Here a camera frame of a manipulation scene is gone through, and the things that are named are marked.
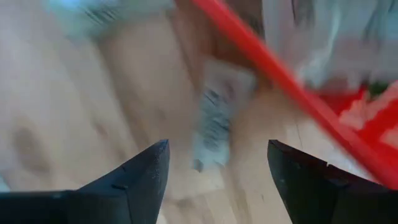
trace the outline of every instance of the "wooden floor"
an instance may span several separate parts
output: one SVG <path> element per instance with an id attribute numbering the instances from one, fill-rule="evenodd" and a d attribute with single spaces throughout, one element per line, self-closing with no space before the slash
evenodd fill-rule
<path id="1" fill-rule="evenodd" d="M 171 164 L 158 223 L 291 223 L 269 171 L 269 139 L 370 178 L 263 85 L 234 119 L 230 163 L 192 170 L 200 77 L 170 17 L 130 24 L 97 49 L 65 39 L 39 2 L 0 3 L 0 171 L 12 190 L 78 188 L 164 138 Z"/>

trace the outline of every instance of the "light blue object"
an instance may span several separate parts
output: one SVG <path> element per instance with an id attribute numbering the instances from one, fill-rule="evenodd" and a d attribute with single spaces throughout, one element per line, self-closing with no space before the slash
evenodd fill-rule
<path id="1" fill-rule="evenodd" d="M 67 36 L 97 37 L 117 21 L 140 19 L 174 7 L 172 0 L 48 0 Z"/>

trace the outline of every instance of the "hardwood floor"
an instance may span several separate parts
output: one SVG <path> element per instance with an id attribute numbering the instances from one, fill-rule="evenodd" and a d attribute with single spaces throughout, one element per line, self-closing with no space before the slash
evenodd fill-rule
<path id="1" fill-rule="evenodd" d="M 192 45 L 192 33 L 182 40 L 160 14 L 121 27 L 98 49 L 73 45 L 35 2 L 0 7 L 0 169 L 12 190 L 77 188 L 163 138 L 171 164 L 158 223 L 291 223 L 267 164 L 269 139 L 370 178 L 262 82 L 233 122 L 229 164 L 198 173 L 192 129 L 203 57 L 192 54 L 211 43 Z"/>

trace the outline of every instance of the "red plastic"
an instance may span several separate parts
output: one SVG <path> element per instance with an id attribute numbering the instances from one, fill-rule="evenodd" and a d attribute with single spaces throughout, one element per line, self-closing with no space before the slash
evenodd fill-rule
<path id="1" fill-rule="evenodd" d="M 292 72 L 283 66 L 267 49 L 250 28 L 228 7 L 218 0 L 192 0 L 236 46 L 252 60 L 263 74 L 273 79 L 286 94 L 335 138 L 351 155 L 367 168 L 380 183 L 398 189 L 398 150 L 377 141 L 382 129 L 398 123 L 396 103 L 380 112 L 360 132 L 338 121 L 340 106 L 332 110 L 321 98 L 296 84 Z"/>

